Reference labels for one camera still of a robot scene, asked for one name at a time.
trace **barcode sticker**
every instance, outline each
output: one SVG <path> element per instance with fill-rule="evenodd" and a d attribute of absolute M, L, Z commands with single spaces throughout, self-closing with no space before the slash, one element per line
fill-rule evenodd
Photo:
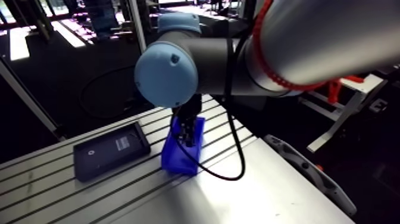
<path fill-rule="evenodd" d="M 129 147 L 129 141 L 126 136 L 115 140 L 115 144 L 117 145 L 118 151 L 124 150 Z"/>

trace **blue plastic block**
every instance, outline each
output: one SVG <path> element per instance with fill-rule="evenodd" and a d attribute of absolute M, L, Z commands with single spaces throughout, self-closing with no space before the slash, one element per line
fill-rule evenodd
<path fill-rule="evenodd" d="M 195 158 L 196 161 L 199 161 L 200 158 L 204 123 L 205 119 L 203 117 L 197 117 L 194 134 L 195 145 L 193 147 L 187 147 L 186 144 L 181 143 L 182 147 Z M 173 123 L 172 129 L 174 134 L 180 131 L 180 126 L 176 120 Z M 182 152 L 175 138 L 172 137 L 171 132 L 168 134 L 161 152 L 161 168 L 173 173 L 182 173 L 192 176 L 197 174 L 197 165 Z"/>

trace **black cable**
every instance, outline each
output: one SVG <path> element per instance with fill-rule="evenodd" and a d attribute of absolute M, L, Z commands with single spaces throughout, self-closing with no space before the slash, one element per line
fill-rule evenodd
<path fill-rule="evenodd" d="M 90 81 L 88 81 L 88 83 L 85 84 L 85 86 L 82 88 L 82 90 L 81 90 L 80 93 L 79 93 L 79 106 L 82 108 L 82 110 L 83 110 L 86 114 L 88 114 L 89 116 L 94 117 L 94 118 L 97 118 L 97 119 L 112 119 L 112 118 L 121 116 L 122 114 L 125 114 L 126 112 L 128 112 L 129 110 L 131 110 L 133 107 L 124 108 L 124 110 L 123 110 L 122 112 L 120 112 L 120 113 L 118 113 L 118 114 L 114 114 L 114 115 L 112 115 L 112 116 L 102 116 L 102 115 L 99 115 L 99 114 L 93 114 L 90 110 L 88 110 L 88 109 L 86 108 L 86 106 L 85 106 L 85 104 L 84 104 L 84 102 L 83 102 L 83 96 L 84 96 L 84 93 L 87 91 L 88 87 L 89 87 L 91 84 L 93 84 L 94 82 L 96 82 L 98 79 L 100 79 L 100 78 L 102 78 L 102 77 L 104 77 L 104 76 L 108 76 L 109 74 L 113 74 L 113 73 L 115 73 L 115 72 L 122 71 L 122 70 L 125 70 L 125 69 L 130 69 L 130 68 L 133 68 L 133 67 L 135 67 L 135 65 L 120 67 L 120 68 L 118 68 L 118 69 L 114 69 L 114 70 L 108 71 L 108 72 L 106 72 L 106 73 L 103 73 L 103 74 L 101 74 L 101 75 L 99 75 L 99 76 L 96 76 L 96 77 L 94 77 L 93 79 L 91 79 Z"/>
<path fill-rule="evenodd" d="M 239 43 L 237 44 L 235 53 L 233 53 L 233 44 L 232 44 L 232 40 L 231 39 L 227 39 L 227 47 L 228 47 L 228 62 L 227 62 L 227 74 L 226 74 L 226 84 L 225 84 L 225 91 L 224 91 L 224 99 L 225 102 L 227 102 L 227 107 L 230 107 L 230 101 L 231 101 L 231 91 L 232 91 L 232 81 L 233 81 L 233 73 L 235 71 L 236 65 L 237 65 L 237 61 L 239 58 L 239 54 L 246 42 L 246 40 L 248 39 L 252 29 L 254 26 L 254 22 L 251 23 L 251 25 L 246 29 L 246 31 L 244 32 L 243 36 L 240 38 Z M 239 175 L 237 175 L 236 177 L 226 177 L 226 176 L 222 176 L 219 175 L 218 173 L 214 173 L 213 171 L 210 171 L 208 168 L 206 168 L 205 166 L 203 166 L 201 163 L 199 163 L 195 158 L 193 158 L 182 146 L 182 144 L 179 141 L 179 135 L 173 133 L 173 122 L 174 122 L 174 118 L 176 117 L 177 113 L 179 112 L 180 107 L 172 114 L 171 117 L 171 122 L 170 122 L 170 132 L 171 132 L 171 136 L 175 139 L 178 147 L 182 150 L 182 152 L 193 162 L 195 163 L 198 167 L 200 167 L 201 169 L 203 169 L 204 171 L 206 171 L 207 173 L 220 178 L 222 180 L 225 181 L 238 181 L 239 179 L 241 179 L 245 172 L 246 172 L 246 162 L 245 162 L 245 156 L 243 153 L 243 149 L 242 146 L 240 145 L 240 140 L 238 137 L 238 134 L 236 133 L 236 128 L 235 128 L 235 124 L 233 123 L 233 118 L 232 115 L 230 114 L 229 108 L 227 108 L 226 113 L 228 116 L 228 123 L 230 126 L 230 130 L 232 131 L 232 135 L 233 135 L 233 139 L 235 140 L 235 145 L 237 148 L 237 152 L 239 153 L 239 158 L 240 158 L 240 164 L 242 166 L 242 169 L 239 173 Z"/>

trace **aluminum table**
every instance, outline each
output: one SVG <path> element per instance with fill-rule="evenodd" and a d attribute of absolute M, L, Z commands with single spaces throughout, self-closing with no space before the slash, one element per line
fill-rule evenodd
<path fill-rule="evenodd" d="M 201 162 L 240 171 L 225 109 L 203 96 Z M 155 108 L 0 164 L 0 223 L 352 223 L 262 139 L 235 120 L 247 160 L 237 182 L 161 170 L 171 110 Z M 151 153 L 98 178 L 74 177 L 73 146 L 139 121 Z"/>

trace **light blue joint cap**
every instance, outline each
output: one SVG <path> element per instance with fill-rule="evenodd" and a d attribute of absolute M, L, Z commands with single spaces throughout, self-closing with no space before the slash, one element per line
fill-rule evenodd
<path fill-rule="evenodd" d="M 201 33 L 199 16 L 191 13 L 166 13 L 158 17 L 158 33 L 189 30 Z"/>
<path fill-rule="evenodd" d="M 156 42 L 137 61 L 135 84 L 152 104 L 177 107 L 195 94 L 197 69 L 190 56 L 179 47 Z"/>

